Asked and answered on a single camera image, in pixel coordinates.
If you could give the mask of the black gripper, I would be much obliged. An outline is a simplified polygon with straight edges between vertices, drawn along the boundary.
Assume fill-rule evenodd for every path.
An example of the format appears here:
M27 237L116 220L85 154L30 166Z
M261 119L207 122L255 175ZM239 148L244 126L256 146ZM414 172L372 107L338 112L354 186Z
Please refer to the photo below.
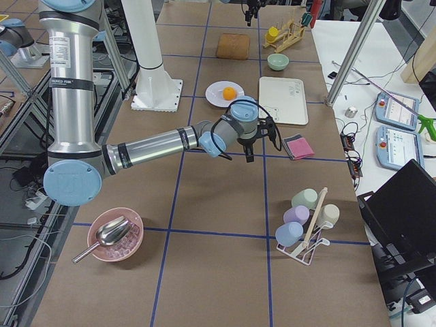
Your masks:
M250 138L238 138L237 142L243 147L245 159L248 162L254 162L253 145L257 141L258 135L255 134Z
M246 10L246 22L247 26L251 26L251 16L252 18L256 18L256 14L260 8L260 2L258 0L246 0L247 2L247 10Z

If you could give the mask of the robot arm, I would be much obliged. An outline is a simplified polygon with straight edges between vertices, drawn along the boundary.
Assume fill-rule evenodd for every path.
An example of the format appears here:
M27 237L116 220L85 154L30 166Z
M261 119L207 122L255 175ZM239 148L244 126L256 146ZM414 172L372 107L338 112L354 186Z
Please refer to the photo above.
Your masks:
M95 199L106 177L161 157L199 148L224 156L234 143L252 161L252 145L261 136L259 106L247 96L230 102L215 122L202 121L133 142L108 144L105 128L114 111L96 115L92 45L104 29L102 1L40 1L39 18L49 36L50 88L54 140L48 147L43 186L63 206Z

